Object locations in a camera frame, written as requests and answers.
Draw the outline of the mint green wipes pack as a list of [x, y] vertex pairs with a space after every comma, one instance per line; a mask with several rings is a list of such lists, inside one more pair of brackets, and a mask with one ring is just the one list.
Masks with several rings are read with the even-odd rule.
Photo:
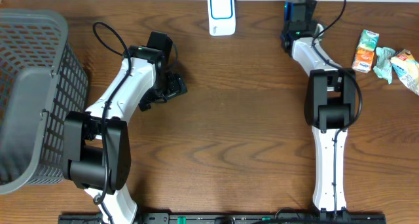
[[377, 61], [373, 71], [379, 79], [385, 79], [388, 84], [391, 84], [393, 76], [390, 59], [395, 55], [395, 50], [388, 47], [376, 47], [375, 53]]

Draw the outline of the teal tissue pack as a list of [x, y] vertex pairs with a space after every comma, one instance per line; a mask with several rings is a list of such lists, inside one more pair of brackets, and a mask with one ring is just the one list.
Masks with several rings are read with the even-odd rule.
[[379, 40], [379, 34], [364, 29], [361, 33], [357, 48], [374, 52]]

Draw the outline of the orange tissue pack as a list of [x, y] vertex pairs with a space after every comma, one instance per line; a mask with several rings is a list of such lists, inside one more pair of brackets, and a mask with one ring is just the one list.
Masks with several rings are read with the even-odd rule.
[[354, 56], [354, 61], [352, 63], [352, 69], [362, 73], [368, 73], [372, 68], [373, 60], [373, 51], [365, 50], [363, 48], [357, 48]]

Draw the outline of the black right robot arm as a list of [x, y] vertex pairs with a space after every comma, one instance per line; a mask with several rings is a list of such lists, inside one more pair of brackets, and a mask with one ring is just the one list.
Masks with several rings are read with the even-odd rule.
[[320, 212], [346, 209], [344, 146], [355, 119], [355, 72], [332, 61], [319, 42], [321, 24], [312, 18], [317, 0], [287, 0], [282, 47], [309, 76], [304, 117], [316, 147], [316, 184], [312, 202]]

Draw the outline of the yellow snack bag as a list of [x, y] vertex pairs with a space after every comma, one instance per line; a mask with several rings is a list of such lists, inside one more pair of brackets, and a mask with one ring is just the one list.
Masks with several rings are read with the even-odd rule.
[[412, 53], [403, 49], [390, 58], [390, 63], [399, 80], [412, 92], [418, 95], [418, 62]]

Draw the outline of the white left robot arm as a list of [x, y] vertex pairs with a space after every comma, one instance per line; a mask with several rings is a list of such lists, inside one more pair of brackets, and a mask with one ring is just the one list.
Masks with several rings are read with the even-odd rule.
[[131, 153], [128, 123], [136, 109], [187, 92], [180, 74], [168, 63], [175, 44], [131, 46], [103, 95], [84, 112], [71, 111], [64, 121], [64, 178], [91, 196], [102, 223], [138, 222], [138, 205], [126, 181]]

